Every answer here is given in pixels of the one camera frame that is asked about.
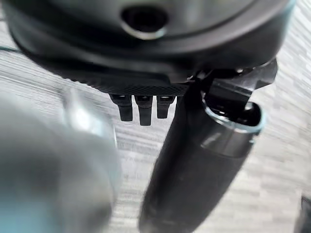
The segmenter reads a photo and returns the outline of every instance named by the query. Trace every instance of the black handle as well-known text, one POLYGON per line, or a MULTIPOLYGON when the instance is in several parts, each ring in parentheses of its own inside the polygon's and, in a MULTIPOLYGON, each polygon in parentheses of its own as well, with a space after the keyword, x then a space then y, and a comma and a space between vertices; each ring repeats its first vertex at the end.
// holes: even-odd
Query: black handle
POLYGON ((207 110, 201 95, 179 100, 141 208, 141 233, 193 232, 230 186, 263 125, 257 105, 251 125, 207 110))

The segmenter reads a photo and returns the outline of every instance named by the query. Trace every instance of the round hole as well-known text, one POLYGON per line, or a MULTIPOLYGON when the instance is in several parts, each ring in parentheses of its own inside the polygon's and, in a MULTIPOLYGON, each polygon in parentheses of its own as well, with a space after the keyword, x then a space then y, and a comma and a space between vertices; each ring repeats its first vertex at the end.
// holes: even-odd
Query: round hole
POLYGON ((123 10, 123 28, 140 39, 155 39, 164 35, 168 23, 167 14, 152 6, 135 6, 123 10))

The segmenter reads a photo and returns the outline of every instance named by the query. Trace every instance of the gray background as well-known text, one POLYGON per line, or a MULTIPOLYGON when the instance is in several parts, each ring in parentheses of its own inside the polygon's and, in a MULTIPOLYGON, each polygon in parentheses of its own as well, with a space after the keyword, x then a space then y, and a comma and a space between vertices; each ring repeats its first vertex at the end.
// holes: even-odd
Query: gray background
MULTIPOLYGON (((311 194, 311 0, 298 0, 290 31, 278 55, 276 82, 257 91, 253 100, 269 114, 268 125, 221 203, 197 230, 209 233, 291 233, 301 193, 311 194)), ((0 22, 0 46, 15 47, 0 22)), ((42 117, 57 120, 59 91, 71 86, 86 93, 113 119, 122 157, 124 182, 110 232, 137 233, 137 216, 155 159, 173 118, 152 126, 119 121, 109 96, 86 85, 63 80, 25 56, 0 52, 0 92, 31 101, 42 117)))

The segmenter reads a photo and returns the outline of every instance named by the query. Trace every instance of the black rubber grip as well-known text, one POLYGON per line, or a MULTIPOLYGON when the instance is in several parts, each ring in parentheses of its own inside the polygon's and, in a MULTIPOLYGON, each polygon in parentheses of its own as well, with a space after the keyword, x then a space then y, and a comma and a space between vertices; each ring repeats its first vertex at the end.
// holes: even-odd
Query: black rubber grip
POLYGON ((246 149, 231 157, 209 148, 201 137, 212 130, 204 124, 204 109, 193 101, 179 102, 145 194, 141 233, 193 232, 217 205, 249 153, 246 149))

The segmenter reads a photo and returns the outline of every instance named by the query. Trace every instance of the striped gray surface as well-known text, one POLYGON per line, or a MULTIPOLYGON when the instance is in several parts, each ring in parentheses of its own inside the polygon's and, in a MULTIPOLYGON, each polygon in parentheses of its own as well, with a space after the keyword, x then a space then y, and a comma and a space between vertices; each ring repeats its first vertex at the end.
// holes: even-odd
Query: striped gray surface
MULTIPOLYGON (((230 190, 197 230, 198 233, 291 233, 301 193, 311 193, 311 3, 299 0, 286 43, 278 55, 276 82, 253 95, 269 113, 268 125, 230 190)), ((0 46, 15 48, 0 23, 0 46)), ((141 127, 119 121, 109 96, 86 85, 63 80, 39 68, 25 56, 0 52, 0 91, 31 101, 43 117, 57 120, 59 91, 72 87, 86 93, 109 114, 117 131, 124 182, 111 221, 111 233, 137 233, 137 216, 155 159, 173 118, 141 127)))

